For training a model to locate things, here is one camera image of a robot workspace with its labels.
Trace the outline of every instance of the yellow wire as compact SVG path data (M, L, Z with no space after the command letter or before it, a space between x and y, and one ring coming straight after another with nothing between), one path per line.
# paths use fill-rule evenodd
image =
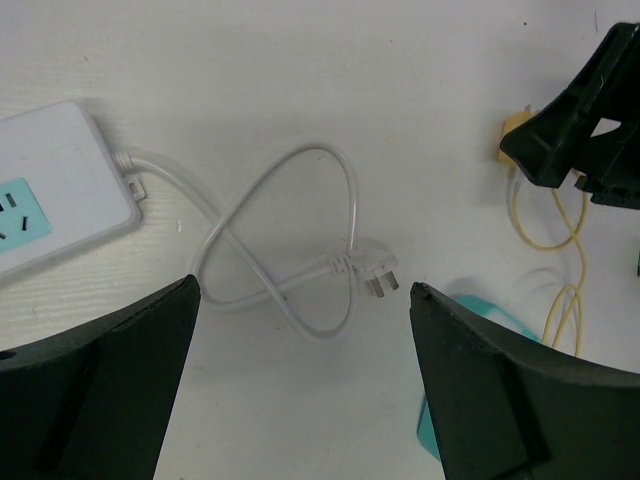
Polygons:
M553 200L556 202L556 206L558 207L558 211L560 215L562 215L562 219L564 220L567 229L569 230L569 237L562 243L558 245L541 245L531 239L527 232L524 230L522 226L522 222L520 221L520 215L518 213L518 191L516 188L513 192L513 196L511 197L511 210L513 214L513 220L515 224L515 228L520 235L520 237L525 241L527 245L530 247L541 251L541 252L558 252L571 243L575 243L578 248L578 252L580 253L580 260L582 262L582 273L580 274L580 280L578 284L575 285L570 283L565 285L562 290L558 293L553 304L551 305L551 310L549 310L549 315L547 316L547 322L544 326L544 334L542 336L542 343L547 345L549 342L549 335L551 333L551 326L553 324L553 318L560 306L560 302L564 298L564 296L571 291L571 302L569 306L562 313L562 317L560 318L560 323L558 324L558 329L556 330L556 335L553 339L552 347L557 348L560 343L560 339L562 338L562 334L564 333L564 329L566 328L567 321L569 319L569 315L572 310L577 307L577 315L576 315L576 348L575 348L575 356L580 356L580 352L582 351L582 328L583 328L583 316L582 316L582 287L587 279L587 272L589 268L589 262L587 259L587 253L584 249L584 245L580 240L580 232L582 231L582 227L584 226L585 219L587 217L587 210L589 206L589 197L586 193L582 194L582 212L580 213L580 220L578 221L578 225L576 228L573 228L573 224L567 215L567 211L564 208L564 205L560 201L560 197L558 196L557 190L551 190L551 194L553 195Z

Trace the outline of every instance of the black bracket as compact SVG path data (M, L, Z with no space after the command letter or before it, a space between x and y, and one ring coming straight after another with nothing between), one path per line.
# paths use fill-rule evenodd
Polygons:
M603 118L620 126L593 136ZM593 203L640 209L640 24L611 28L569 87L500 149L535 185L558 188L575 169Z

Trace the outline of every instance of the white table surface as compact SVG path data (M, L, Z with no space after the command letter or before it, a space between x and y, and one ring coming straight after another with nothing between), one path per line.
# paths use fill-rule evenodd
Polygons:
M277 153L328 139L358 172L361 233L400 258L401 291L378 300L363 289L357 324L337 346L305 343L272 304L203 310L156 478L443 478L416 439L423 390L409 288L481 289L541 331L580 265L572 249L530 250L511 228L506 172L494 162L501 125L554 98L611 25L639 19L633 0L0 3L0 116L80 99L113 150L175 158L223 204ZM162 181L143 181L137 232L2 287L0 349L186 273L207 224ZM563 195L575 216L579 193L567 185ZM547 192L527 188L522 214L539 238L564 236ZM640 372L637 215L591 210L584 356ZM339 168L309 155L234 229L285 275L339 244L345 224ZM258 286L228 247L214 257L207 281L221 296ZM331 322L342 282L290 298Z

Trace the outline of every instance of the teal outlet panel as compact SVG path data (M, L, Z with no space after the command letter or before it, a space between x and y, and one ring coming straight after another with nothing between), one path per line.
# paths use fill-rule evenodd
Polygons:
M51 232L51 225L24 178L0 184L0 255Z

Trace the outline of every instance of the white plug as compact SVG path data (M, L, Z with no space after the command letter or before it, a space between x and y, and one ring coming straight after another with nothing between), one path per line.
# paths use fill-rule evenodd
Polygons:
M398 268L398 258L385 246L356 248L351 253L339 254L329 264L334 275L345 273L347 269L353 270L378 298L384 297L381 279L384 279L392 290L400 288L393 273Z

